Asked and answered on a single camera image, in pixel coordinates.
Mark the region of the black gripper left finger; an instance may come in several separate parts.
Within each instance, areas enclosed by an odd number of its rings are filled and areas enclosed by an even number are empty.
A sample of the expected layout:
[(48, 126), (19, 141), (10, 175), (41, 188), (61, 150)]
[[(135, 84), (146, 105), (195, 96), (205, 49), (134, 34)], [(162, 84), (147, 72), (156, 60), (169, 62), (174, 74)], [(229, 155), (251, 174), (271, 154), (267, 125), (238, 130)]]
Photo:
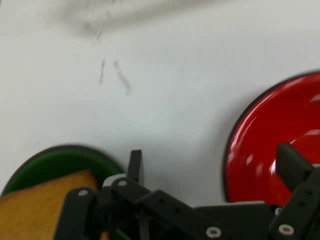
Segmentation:
[(222, 225), (161, 190), (144, 187), (141, 150), (130, 154), (127, 174), (113, 175), (100, 191), (80, 187), (64, 199), (56, 240), (98, 240), (117, 233), (129, 240), (224, 240)]

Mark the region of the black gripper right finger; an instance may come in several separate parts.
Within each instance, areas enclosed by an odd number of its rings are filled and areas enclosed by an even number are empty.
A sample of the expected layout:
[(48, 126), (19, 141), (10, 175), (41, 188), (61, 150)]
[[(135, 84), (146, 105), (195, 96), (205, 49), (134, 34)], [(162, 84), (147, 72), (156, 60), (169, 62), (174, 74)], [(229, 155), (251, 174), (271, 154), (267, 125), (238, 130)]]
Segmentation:
[(320, 168), (310, 164), (289, 143), (276, 150), (276, 174), (291, 192), (269, 226), (272, 240), (320, 238)]

